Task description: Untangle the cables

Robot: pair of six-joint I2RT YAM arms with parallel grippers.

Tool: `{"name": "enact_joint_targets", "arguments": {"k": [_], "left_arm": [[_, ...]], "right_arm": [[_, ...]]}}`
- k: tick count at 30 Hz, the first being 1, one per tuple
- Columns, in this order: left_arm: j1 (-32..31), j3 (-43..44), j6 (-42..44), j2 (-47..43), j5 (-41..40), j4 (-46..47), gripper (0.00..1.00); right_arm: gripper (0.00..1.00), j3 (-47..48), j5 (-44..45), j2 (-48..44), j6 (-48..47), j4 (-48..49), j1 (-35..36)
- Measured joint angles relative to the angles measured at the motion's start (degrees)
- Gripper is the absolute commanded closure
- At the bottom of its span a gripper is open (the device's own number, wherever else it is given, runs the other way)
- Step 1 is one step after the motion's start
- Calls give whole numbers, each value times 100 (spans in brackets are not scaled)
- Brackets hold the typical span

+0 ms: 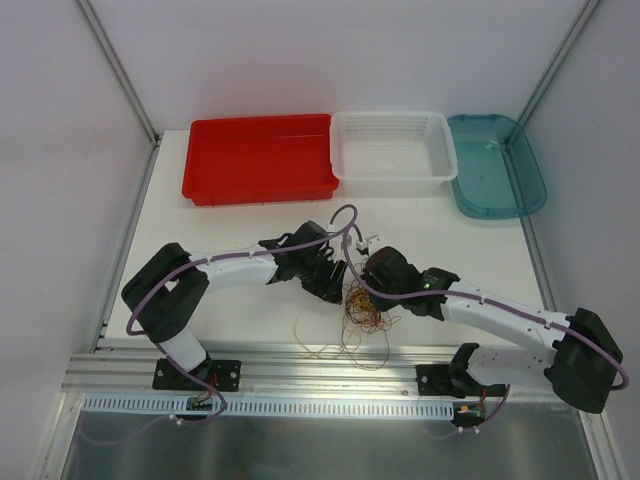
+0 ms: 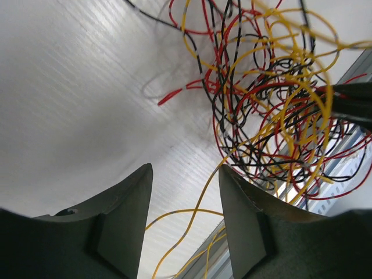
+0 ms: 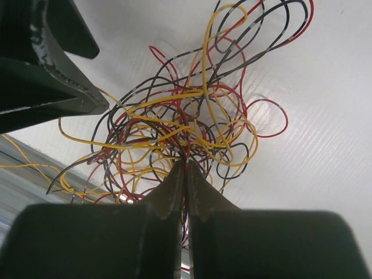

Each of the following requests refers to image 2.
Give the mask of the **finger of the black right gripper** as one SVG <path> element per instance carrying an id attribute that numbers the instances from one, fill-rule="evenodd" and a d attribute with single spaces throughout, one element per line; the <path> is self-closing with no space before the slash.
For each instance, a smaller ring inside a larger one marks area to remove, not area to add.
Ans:
<path id="1" fill-rule="evenodd" d="M 334 99 L 330 115 L 324 119 L 341 119 L 371 131 L 371 99 Z"/>
<path id="2" fill-rule="evenodd" d="M 339 98 L 371 98 L 371 82 L 336 84 L 331 88 Z"/>

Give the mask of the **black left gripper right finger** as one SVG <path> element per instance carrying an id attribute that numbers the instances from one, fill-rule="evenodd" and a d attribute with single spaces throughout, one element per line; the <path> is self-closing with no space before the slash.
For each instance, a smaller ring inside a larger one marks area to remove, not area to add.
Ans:
<path id="1" fill-rule="evenodd" d="M 227 165 L 219 188 L 234 278 L 370 278 L 371 211 L 326 217 L 268 194 Z"/>

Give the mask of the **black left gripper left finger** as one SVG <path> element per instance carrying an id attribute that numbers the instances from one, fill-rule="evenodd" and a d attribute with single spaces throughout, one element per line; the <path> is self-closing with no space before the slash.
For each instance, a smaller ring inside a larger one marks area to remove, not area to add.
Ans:
<path id="1" fill-rule="evenodd" d="M 1 210 L 2 278 L 136 278 L 152 193 L 147 163 L 57 214 Z"/>

